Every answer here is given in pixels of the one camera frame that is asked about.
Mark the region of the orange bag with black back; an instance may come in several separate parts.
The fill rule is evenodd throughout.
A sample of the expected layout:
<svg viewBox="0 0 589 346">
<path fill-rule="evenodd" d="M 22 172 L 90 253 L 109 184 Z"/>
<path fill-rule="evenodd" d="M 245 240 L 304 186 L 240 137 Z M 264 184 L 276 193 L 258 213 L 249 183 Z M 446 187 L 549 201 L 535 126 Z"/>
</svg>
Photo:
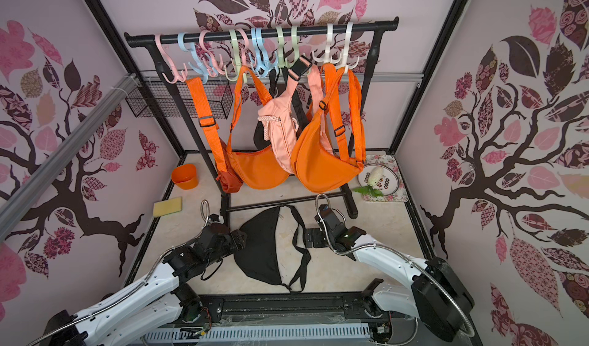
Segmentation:
<svg viewBox="0 0 589 346">
<path fill-rule="evenodd" d="M 350 182 L 361 171 L 348 150 L 346 127 L 341 117 L 339 86 L 345 75 L 333 64 L 318 68 L 324 100 L 302 131 L 291 156 L 294 175 L 313 193 L 329 192 Z"/>
</svg>

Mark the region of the orange sling bag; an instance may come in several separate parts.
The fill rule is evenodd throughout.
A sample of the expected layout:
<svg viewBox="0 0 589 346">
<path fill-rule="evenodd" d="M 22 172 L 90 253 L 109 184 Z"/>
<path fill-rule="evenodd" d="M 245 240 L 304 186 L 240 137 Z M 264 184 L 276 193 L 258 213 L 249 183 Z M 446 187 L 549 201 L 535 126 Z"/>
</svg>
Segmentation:
<svg viewBox="0 0 589 346">
<path fill-rule="evenodd" d="M 354 137 L 354 162 L 358 170 L 361 171 L 364 168 L 366 160 L 364 125 L 361 118 L 362 93 L 360 82 L 353 72 L 348 73 L 348 79 L 350 88 L 348 101 L 351 115 L 351 130 Z"/>
</svg>

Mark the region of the pink fanny pack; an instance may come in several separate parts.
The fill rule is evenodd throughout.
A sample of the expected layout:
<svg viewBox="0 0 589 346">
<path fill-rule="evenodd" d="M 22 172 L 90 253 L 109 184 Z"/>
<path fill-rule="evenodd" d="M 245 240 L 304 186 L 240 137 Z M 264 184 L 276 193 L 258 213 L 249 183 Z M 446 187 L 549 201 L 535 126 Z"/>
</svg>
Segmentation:
<svg viewBox="0 0 589 346">
<path fill-rule="evenodd" d="M 291 156 L 297 143 L 297 132 L 303 130 L 302 123 L 291 114 L 292 98 L 299 80 L 308 75 L 311 90 L 312 108 L 310 114 L 319 111 L 324 100 L 322 78 L 317 66 L 305 56 L 299 57 L 288 70 L 285 91 L 270 100 L 260 111 L 258 120 L 264 128 L 264 139 L 271 143 L 271 148 L 279 166 L 288 174 L 293 174 Z"/>
</svg>

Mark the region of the black sling bag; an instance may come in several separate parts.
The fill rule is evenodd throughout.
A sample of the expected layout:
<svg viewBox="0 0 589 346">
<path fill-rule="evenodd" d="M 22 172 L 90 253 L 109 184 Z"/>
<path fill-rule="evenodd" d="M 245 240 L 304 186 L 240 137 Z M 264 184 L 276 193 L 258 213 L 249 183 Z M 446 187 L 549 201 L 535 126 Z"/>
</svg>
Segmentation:
<svg viewBox="0 0 589 346">
<path fill-rule="evenodd" d="M 286 84 L 279 84 L 279 76 L 280 72 L 277 70 L 271 70 L 269 72 L 269 93 L 273 97 L 280 95 L 286 89 Z M 304 98 L 305 97 L 301 97 L 299 93 L 299 87 L 296 87 L 294 94 L 292 96 L 291 105 L 294 110 L 295 118 L 297 122 L 299 122 L 300 125 L 302 125 L 302 128 L 305 128 L 309 123 L 308 117 L 306 116 L 302 104 L 302 100 Z M 270 146 L 270 141 L 264 138 L 264 126 L 262 125 L 261 121 L 259 121 L 256 125 L 253 141 L 256 145 L 257 150 L 263 150 L 267 146 Z"/>
</svg>

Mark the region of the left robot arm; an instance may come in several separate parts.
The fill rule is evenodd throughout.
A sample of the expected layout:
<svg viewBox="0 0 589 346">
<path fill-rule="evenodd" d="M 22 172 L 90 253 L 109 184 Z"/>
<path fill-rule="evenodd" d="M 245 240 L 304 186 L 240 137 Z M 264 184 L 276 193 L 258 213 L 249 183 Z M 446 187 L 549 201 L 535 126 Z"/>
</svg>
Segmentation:
<svg viewBox="0 0 589 346">
<path fill-rule="evenodd" d="M 162 325 L 193 323 L 210 311 L 189 282 L 213 264 L 245 248 L 247 235 L 210 219 L 198 235 L 164 251 L 146 275 L 96 305 L 73 315 L 54 315 L 34 345 L 125 345 Z"/>
</svg>

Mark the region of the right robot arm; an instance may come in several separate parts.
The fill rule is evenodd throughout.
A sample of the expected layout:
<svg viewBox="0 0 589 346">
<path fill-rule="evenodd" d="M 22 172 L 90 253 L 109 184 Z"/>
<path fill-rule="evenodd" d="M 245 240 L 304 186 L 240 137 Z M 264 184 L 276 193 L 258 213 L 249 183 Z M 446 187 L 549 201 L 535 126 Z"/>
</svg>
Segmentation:
<svg viewBox="0 0 589 346">
<path fill-rule="evenodd" d="M 392 312 L 414 319 L 437 338 L 451 342 L 462 334 L 475 338 L 470 318 L 475 302 L 442 258 L 422 259 L 387 246 L 363 229 L 346 227 L 343 214 L 327 195 L 314 199 L 315 220 L 335 255 L 373 267 L 396 282 L 374 279 L 360 294 L 366 315 L 378 319 Z"/>
</svg>

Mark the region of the blue hook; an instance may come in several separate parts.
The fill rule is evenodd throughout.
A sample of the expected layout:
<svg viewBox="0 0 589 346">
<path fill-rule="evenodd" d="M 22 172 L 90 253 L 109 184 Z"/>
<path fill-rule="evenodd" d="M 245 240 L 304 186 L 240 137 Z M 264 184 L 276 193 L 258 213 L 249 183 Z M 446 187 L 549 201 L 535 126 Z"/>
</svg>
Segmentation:
<svg viewBox="0 0 589 346">
<path fill-rule="evenodd" d="M 278 69 L 278 61 L 270 61 L 270 55 L 265 48 L 265 42 L 262 37 L 261 28 L 253 28 L 252 39 L 256 52 L 256 71 L 259 73 L 260 77 L 268 77 L 271 71 Z"/>
<path fill-rule="evenodd" d="M 182 51 L 187 52 L 192 56 L 193 61 L 189 63 L 189 66 L 200 76 L 202 84 L 206 84 L 210 76 L 209 70 L 197 54 L 195 43 L 185 41 L 186 34 L 186 32 L 179 33 L 177 36 L 177 43 Z"/>
<path fill-rule="evenodd" d="M 252 39 L 253 53 L 257 60 L 255 67 L 256 73 L 259 77 L 268 77 L 270 72 L 270 61 L 262 39 L 262 29 L 256 27 L 251 28 L 250 35 Z"/>
</svg>

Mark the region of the white hook far right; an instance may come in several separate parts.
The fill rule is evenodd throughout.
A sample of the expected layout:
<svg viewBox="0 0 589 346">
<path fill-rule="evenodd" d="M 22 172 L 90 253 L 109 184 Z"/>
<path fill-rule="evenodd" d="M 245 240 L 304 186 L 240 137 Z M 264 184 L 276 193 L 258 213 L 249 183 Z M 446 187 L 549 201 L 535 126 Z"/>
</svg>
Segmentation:
<svg viewBox="0 0 589 346">
<path fill-rule="evenodd" d="M 356 68 L 356 66 L 359 64 L 359 58 L 356 58 L 356 61 L 352 64 L 350 64 L 348 62 L 349 57 L 350 57 L 350 48 L 351 48 L 351 36 L 353 34 L 353 28 L 354 28 L 354 24 L 352 22 L 348 22 L 347 26 L 346 26 L 346 31 L 345 31 L 345 41 L 344 41 L 344 46 L 343 49 L 340 53 L 340 57 L 339 59 L 337 59 L 334 62 L 334 66 L 337 69 L 343 68 L 345 70 L 345 73 L 347 73 L 349 70 L 353 70 L 354 68 Z"/>
</svg>

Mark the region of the white hook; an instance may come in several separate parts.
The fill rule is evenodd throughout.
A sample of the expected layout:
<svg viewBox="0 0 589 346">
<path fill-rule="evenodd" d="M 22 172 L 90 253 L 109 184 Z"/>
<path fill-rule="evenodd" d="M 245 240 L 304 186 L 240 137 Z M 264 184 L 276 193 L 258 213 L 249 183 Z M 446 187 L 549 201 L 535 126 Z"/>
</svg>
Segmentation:
<svg viewBox="0 0 589 346">
<path fill-rule="evenodd" d="M 344 41 L 344 46 L 343 49 L 340 53 L 340 57 L 339 59 L 337 59 L 334 62 L 334 66 L 337 69 L 343 68 L 345 70 L 345 73 L 347 73 L 349 70 L 353 70 L 354 68 L 356 68 L 356 66 L 359 64 L 359 58 L 356 58 L 356 61 L 352 64 L 350 64 L 348 62 L 349 57 L 350 57 L 350 48 L 351 48 L 351 36 L 353 34 L 353 28 L 354 28 L 354 24 L 352 22 L 348 22 L 347 26 L 346 26 L 346 31 L 345 31 L 345 41 Z"/>
<path fill-rule="evenodd" d="M 312 54 L 313 60 L 317 64 L 336 64 L 337 60 L 334 60 L 331 55 L 331 45 L 334 39 L 334 25 L 332 23 L 327 24 L 327 34 L 325 41 L 325 49 L 322 56 L 318 56 L 315 53 Z"/>
</svg>

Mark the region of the green hook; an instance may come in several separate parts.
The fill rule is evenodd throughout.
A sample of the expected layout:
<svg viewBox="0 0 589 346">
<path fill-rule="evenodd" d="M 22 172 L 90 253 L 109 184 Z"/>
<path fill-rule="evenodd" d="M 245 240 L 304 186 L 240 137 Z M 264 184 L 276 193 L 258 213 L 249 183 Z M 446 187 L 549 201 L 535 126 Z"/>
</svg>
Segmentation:
<svg viewBox="0 0 589 346">
<path fill-rule="evenodd" d="M 231 41 L 231 45 L 233 48 L 232 64 L 233 64 L 233 69 L 236 73 L 235 77 L 230 77 L 229 72 L 227 71 L 227 67 L 224 67 L 224 70 L 225 70 L 226 79 L 231 82 L 236 82 L 238 80 L 239 72 L 241 71 L 241 68 L 242 68 L 241 58 L 239 56 L 239 49 L 238 49 L 238 46 L 239 46 L 238 34 L 239 34 L 239 32 L 236 31 L 236 29 L 231 29 L 229 31 L 230 41 Z"/>
<path fill-rule="evenodd" d="M 293 62 L 286 61 L 287 68 L 292 68 L 296 61 L 300 57 L 300 48 L 299 48 L 299 41 L 298 41 L 298 27 L 292 26 L 291 27 L 291 46 L 292 46 L 292 54 L 293 54 Z"/>
<path fill-rule="evenodd" d="M 277 34 L 277 41 L 278 41 L 278 48 L 277 48 L 277 55 L 278 55 L 278 66 L 279 68 L 290 68 L 288 61 L 285 58 L 285 36 L 283 29 L 281 27 L 276 28 Z"/>
</svg>

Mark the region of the pink hook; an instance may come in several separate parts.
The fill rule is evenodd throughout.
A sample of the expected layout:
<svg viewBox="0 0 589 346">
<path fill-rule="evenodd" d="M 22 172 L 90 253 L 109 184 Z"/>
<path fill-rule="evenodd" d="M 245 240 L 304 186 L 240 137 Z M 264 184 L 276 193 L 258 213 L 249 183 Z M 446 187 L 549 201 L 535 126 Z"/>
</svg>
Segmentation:
<svg viewBox="0 0 589 346">
<path fill-rule="evenodd" d="M 167 76 L 164 72 L 162 72 L 164 76 L 164 80 L 169 84 L 175 84 L 177 82 L 185 82 L 187 80 L 188 70 L 187 66 L 183 65 L 183 69 L 181 71 L 178 70 L 173 59 L 167 54 L 166 50 L 164 49 L 161 43 L 161 35 L 156 34 L 154 36 L 156 48 L 158 49 L 160 55 L 164 59 L 165 63 L 167 64 L 168 68 L 171 71 L 170 76 Z"/>
<path fill-rule="evenodd" d="M 236 31 L 242 36 L 243 48 L 238 46 L 239 56 L 241 58 L 241 64 L 245 68 L 254 70 L 256 67 L 257 60 L 249 53 L 249 39 L 246 32 L 242 28 L 237 28 Z"/>
<path fill-rule="evenodd" d="M 205 54 L 205 58 L 206 58 L 205 66 L 208 71 L 208 74 L 211 77 L 225 75 L 224 62 L 223 62 L 222 57 L 220 57 L 219 60 L 217 60 L 215 58 L 215 55 L 213 54 L 213 52 L 210 51 L 210 49 L 208 49 L 206 46 L 205 37 L 208 33 L 209 33 L 208 30 L 202 30 L 199 34 L 199 47 L 202 49 L 202 51 Z"/>
</svg>

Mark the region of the pink hook far left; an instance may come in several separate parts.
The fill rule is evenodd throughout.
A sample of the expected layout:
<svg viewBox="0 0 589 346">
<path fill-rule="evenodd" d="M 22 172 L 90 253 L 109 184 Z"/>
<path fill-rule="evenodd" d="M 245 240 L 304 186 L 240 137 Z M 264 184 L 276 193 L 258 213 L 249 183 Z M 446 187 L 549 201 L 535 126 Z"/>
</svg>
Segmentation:
<svg viewBox="0 0 589 346">
<path fill-rule="evenodd" d="M 183 69 L 181 71 L 178 70 L 173 59 L 167 54 L 166 50 L 164 49 L 161 43 L 161 35 L 156 34 L 154 36 L 156 48 L 158 49 L 160 55 L 164 59 L 165 63 L 167 64 L 168 68 L 171 71 L 170 76 L 167 76 L 164 72 L 162 72 L 164 76 L 164 80 L 169 84 L 175 84 L 177 82 L 185 82 L 187 80 L 188 70 L 187 66 L 183 65 Z"/>
</svg>

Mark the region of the yellow sponge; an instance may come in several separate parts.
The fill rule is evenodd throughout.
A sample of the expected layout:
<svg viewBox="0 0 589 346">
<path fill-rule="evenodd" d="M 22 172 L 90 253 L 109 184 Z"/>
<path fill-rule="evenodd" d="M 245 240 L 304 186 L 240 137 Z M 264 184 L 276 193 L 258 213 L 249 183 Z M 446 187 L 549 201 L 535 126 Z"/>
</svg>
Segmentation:
<svg viewBox="0 0 589 346">
<path fill-rule="evenodd" d="M 153 217 L 160 218 L 181 212 L 183 209 L 183 200 L 181 197 L 176 197 L 168 200 L 159 201 L 153 204 Z"/>
</svg>

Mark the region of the floral tray with flower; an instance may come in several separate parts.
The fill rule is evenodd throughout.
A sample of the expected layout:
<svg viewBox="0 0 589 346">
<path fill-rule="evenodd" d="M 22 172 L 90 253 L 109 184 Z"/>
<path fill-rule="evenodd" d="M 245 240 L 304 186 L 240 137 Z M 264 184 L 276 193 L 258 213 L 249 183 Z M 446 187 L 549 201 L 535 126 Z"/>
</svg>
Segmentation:
<svg viewBox="0 0 589 346">
<path fill-rule="evenodd" d="M 409 195 L 396 159 L 386 154 L 368 154 L 364 170 L 352 189 L 374 203 L 407 203 Z"/>
</svg>

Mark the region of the orange plastic cup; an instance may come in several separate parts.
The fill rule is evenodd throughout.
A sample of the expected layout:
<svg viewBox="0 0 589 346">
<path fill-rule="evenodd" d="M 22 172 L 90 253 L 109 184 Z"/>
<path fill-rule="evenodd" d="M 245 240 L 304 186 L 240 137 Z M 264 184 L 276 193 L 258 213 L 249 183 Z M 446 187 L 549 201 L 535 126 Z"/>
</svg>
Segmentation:
<svg viewBox="0 0 589 346">
<path fill-rule="evenodd" d="M 193 164 L 178 166 L 171 174 L 172 182 L 183 190 L 194 189 L 199 185 L 199 177 Z"/>
</svg>

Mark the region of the black clothes rack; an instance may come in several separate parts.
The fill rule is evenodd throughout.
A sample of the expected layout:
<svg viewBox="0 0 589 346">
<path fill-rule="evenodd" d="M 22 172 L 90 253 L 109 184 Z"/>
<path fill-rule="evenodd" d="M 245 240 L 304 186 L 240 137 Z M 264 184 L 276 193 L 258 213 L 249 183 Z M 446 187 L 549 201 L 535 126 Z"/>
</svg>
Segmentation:
<svg viewBox="0 0 589 346">
<path fill-rule="evenodd" d="M 388 21 L 375 21 L 371 23 L 360 23 L 354 24 L 353 33 L 365 33 L 371 32 L 373 34 L 373 39 L 371 42 L 371 47 L 368 53 L 368 59 L 366 63 L 366 70 L 365 74 L 367 79 L 362 84 L 362 102 L 365 103 L 368 98 L 368 91 L 371 86 L 371 77 L 375 72 L 377 60 L 380 56 L 380 45 L 382 43 L 383 35 L 388 31 L 396 31 L 400 23 L 400 19 L 398 17 L 388 20 Z M 334 26 L 334 34 L 342 34 L 346 31 L 345 25 L 335 25 Z M 291 28 L 286 28 L 283 30 L 284 34 L 291 34 Z M 327 34 L 327 25 L 322 26 L 311 26 L 311 27 L 303 27 L 298 28 L 298 34 L 303 36 L 319 36 L 320 34 Z M 156 48 L 154 34 L 146 34 L 146 35 L 137 35 L 131 36 L 129 34 L 125 34 L 125 39 L 127 44 L 132 48 L 145 48 L 150 54 L 150 57 L 153 61 L 153 64 L 156 68 L 156 73 L 161 80 L 164 80 L 164 76 L 162 72 L 166 75 L 170 75 L 171 71 L 168 68 L 167 64 L 165 63 L 164 59 L 160 55 L 158 49 Z M 176 84 L 169 84 L 165 83 L 165 89 L 167 90 L 168 94 L 173 101 L 174 107 L 177 109 L 179 114 L 181 115 L 185 125 L 187 126 L 188 131 L 190 132 L 193 141 L 196 143 L 197 149 L 199 154 L 202 156 L 211 176 L 213 178 L 217 177 L 217 169 L 215 164 L 213 163 L 210 152 L 208 151 L 207 147 L 205 146 L 201 135 L 199 134 L 194 119 L 190 112 L 188 111 L 187 105 L 185 105 L 184 99 L 182 99 L 179 88 Z M 249 205 L 242 205 L 242 206 L 233 206 L 231 203 L 232 195 L 229 193 L 225 193 L 222 191 L 222 187 L 220 183 L 216 183 L 217 188 L 220 193 L 221 203 L 220 203 L 220 215 L 224 218 L 224 223 L 230 223 L 230 215 L 233 212 L 240 212 L 240 211 L 247 211 L 253 209 L 262 209 L 262 208 L 269 208 L 274 206 L 282 206 L 287 204 L 295 204 L 295 203 L 304 203 L 310 202 L 314 198 L 312 196 L 303 196 L 291 199 L 284 199 L 284 200 L 274 200 L 274 201 L 266 201 L 262 203 L 253 203 Z M 352 196 L 351 188 L 345 184 L 338 188 L 337 192 L 330 192 L 328 194 L 329 198 L 342 198 L 345 208 L 348 214 L 348 217 L 355 220 L 358 215 L 357 205 L 354 201 L 354 197 Z"/>
</svg>

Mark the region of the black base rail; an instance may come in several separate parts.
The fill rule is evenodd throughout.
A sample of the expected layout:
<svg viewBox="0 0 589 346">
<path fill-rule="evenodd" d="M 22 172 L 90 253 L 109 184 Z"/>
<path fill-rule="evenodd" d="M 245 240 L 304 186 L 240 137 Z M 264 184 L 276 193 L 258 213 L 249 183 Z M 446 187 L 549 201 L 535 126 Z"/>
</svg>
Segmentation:
<svg viewBox="0 0 589 346">
<path fill-rule="evenodd" d="M 368 323 L 407 317 L 400 312 L 382 312 L 379 318 L 372 318 L 364 307 L 365 298 L 360 292 L 203 295 L 201 302 L 210 311 L 210 316 L 202 313 L 193 323 L 177 319 L 164 325 L 196 327 L 208 320 L 219 325 L 222 321 L 266 320 L 275 316 L 282 320 L 295 316 L 327 318 L 341 315 L 346 321 Z"/>
</svg>

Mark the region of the aluminium rail back wall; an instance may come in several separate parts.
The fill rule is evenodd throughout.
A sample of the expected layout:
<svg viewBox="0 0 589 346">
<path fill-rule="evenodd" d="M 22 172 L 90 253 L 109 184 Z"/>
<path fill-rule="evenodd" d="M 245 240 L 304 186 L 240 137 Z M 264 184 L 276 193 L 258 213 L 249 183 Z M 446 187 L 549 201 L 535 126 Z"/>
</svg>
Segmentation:
<svg viewBox="0 0 589 346">
<path fill-rule="evenodd" d="M 342 81 L 348 82 L 348 74 L 345 74 L 342 77 Z M 165 82 L 165 80 L 161 80 L 155 72 L 153 71 L 144 71 L 142 72 L 144 81 L 147 83 L 155 83 L 156 81 L 163 81 Z M 355 77 L 357 78 L 357 80 L 359 80 L 361 83 L 363 83 L 366 79 L 367 76 L 366 74 L 355 74 Z M 377 73 L 375 72 L 372 77 L 371 77 L 371 83 L 410 83 L 410 84 L 421 84 L 421 82 L 423 81 L 424 78 L 424 74 L 418 73 L 418 72 L 390 72 L 390 73 Z M 228 80 L 225 75 L 221 75 L 220 77 L 210 77 L 208 79 L 208 83 L 212 83 L 213 81 L 222 81 L 222 82 L 230 82 L 230 83 L 235 83 L 234 81 Z M 261 78 L 261 82 L 263 84 L 270 84 L 270 78 L 266 77 L 266 78 Z M 279 84 L 283 84 L 285 83 L 284 78 L 282 77 L 282 75 L 279 76 L 278 79 L 278 83 Z M 307 77 L 305 77 L 305 79 L 300 80 L 300 83 L 306 84 L 308 83 Z"/>
</svg>

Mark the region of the aluminium rail wall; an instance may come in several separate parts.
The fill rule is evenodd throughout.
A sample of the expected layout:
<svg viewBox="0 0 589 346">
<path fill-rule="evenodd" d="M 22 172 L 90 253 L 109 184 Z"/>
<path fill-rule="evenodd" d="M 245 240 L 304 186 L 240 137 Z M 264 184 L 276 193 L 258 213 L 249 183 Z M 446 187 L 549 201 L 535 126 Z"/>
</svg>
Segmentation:
<svg viewBox="0 0 589 346">
<path fill-rule="evenodd" d="M 342 81 L 348 82 L 348 74 L 345 74 L 342 77 Z M 147 83 L 155 83 L 156 81 L 163 81 L 165 82 L 165 80 L 161 80 L 155 72 L 153 71 L 144 71 L 142 72 L 144 81 Z M 357 80 L 359 80 L 361 83 L 363 83 L 366 79 L 367 76 L 366 74 L 355 74 L 355 77 L 357 78 Z M 421 82 L 423 81 L 424 78 L 424 74 L 418 73 L 418 72 L 390 72 L 390 73 L 377 73 L 375 72 L 372 77 L 371 77 L 371 83 L 410 83 L 410 84 L 421 84 Z M 212 83 L 213 81 L 222 81 L 222 82 L 230 82 L 230 83 L 235 83 L 234 81 L 228 80 L 225 75 L 221 75 L 220 77 L 210 77 L 208 79 L 208 83 Z M 263 84 L 270 84 L 270 78 L 266 77 L 266 78 L 261 78 L 261 82 Z M 279 76 L 278 79 L 278 83 L 279 84 L 283 84 L 285 83 L 284 78 L 282 77 L 282 75 Z M 305 79 L 300 80 L 300 83 L 306 84 L 308 83 L 307 77 L 305 77 Z"/>
<path fill-rule="evenodd" d="M 73 160 L 107 116 L 140 84 L 136 74 L 127 74 L 112 88 L 87 118 L 61 142 L 56 151 L 32 174 L 30 180 L 1 207 L 1 241 L 23 220 L 58 175 Z"/>
</svg>

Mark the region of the aluminium rail left wall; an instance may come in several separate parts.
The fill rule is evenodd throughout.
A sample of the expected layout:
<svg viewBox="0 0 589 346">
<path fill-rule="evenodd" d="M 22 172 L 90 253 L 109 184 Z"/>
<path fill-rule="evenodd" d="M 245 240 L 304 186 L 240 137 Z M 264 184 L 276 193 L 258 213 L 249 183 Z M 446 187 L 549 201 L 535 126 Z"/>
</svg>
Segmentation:
<svg viewBox="0 0 589 346">
<path fill-rule="evenodd" d="M 87 118 L 61 142 L 56 151 L 32 174 L 30 180 L 1 207 L 1 241 L 23 220 L 58 175 L 73 160 L 107 116 L 140 84 L 136 74 L 127 74 L 112 88 Z"/>
</svg>

